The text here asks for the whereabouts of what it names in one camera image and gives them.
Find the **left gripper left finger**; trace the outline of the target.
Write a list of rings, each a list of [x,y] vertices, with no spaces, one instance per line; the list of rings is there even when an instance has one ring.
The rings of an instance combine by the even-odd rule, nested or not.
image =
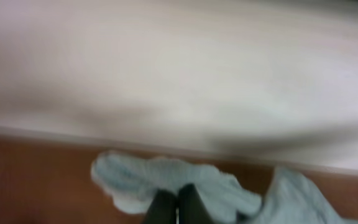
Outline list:
[[[177,197],[166,190],[158,190],[142,224],[176,224],[176,209]]]

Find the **light blue t-shirt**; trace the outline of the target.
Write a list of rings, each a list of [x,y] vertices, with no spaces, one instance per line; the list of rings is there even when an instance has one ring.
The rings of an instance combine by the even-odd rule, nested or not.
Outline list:
[[[179,223],[178,193],[194,184],[214,223],[358,223],[358,215],[341,213],[309,177],[286,167],[273,169],[264,194],[215,166],[169,157],[105,152],[93,161],[90,176],[118,210],[143,219],[157,191],[166,190],[177,197]]]

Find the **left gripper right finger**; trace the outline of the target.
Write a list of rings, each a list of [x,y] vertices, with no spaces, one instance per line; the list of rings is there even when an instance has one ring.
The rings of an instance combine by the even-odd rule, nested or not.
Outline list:
[[[194,184],[182,187],[178,193],[179,224],[213,224]]]

